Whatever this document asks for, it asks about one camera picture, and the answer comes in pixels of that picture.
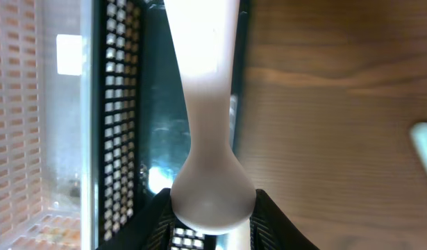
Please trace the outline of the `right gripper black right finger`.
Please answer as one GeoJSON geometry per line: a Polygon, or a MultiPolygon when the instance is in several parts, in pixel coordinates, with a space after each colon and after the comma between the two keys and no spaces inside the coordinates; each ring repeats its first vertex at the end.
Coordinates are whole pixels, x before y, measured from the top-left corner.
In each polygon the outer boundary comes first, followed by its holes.
{"type": "Polygon", "coordinates": [[[256,190],[250,229],[251,250],[319,250],[262,189],[256,190]]]}

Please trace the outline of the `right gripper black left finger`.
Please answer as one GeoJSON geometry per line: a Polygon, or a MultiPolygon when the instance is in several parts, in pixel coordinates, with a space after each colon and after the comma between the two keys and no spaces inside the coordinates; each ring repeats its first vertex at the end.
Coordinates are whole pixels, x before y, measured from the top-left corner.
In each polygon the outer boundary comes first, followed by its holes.
{"type": "Polygon", "coordinates": [[[111,240],[97,250],[168,250],[175,227],[170,189],[162,189],[111,240]]]}

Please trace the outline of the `dark green plastic basket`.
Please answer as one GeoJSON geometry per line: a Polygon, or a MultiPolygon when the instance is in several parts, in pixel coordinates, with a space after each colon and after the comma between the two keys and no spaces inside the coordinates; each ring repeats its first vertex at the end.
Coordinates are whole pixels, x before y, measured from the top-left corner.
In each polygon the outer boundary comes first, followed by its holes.
{"type": "MultiPolygon", "coordinates": [[[[140,104],[147,16],[153,3],[94,1],[91,187],[95,247],[114,238],[152,200],[140,162],[140,104]]],[[[177,68],[170,32],[170,58],[177,68]]]]}

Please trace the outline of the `white plastic spoon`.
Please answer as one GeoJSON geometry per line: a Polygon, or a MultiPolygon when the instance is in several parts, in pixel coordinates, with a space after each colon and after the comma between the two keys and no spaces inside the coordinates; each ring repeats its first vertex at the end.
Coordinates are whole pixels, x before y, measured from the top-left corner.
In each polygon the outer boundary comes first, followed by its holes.
{"type": "Polygon", "coordinates": [[[165,0],[191,142],[171,187],[171,205],[181,222],[206,235],[234,230],[256,203],[256,189],[229,142],[239,5],[165,0]]]}

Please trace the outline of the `pale blue plastic fork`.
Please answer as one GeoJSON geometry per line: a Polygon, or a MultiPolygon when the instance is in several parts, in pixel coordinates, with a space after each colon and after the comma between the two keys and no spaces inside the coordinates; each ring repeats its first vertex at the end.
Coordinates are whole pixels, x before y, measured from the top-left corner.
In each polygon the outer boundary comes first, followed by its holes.
{"type": "Polygon", "coordinates": [[[427,174],[427,121],[414,124],[410,129],[410,137],[427,174]]]}

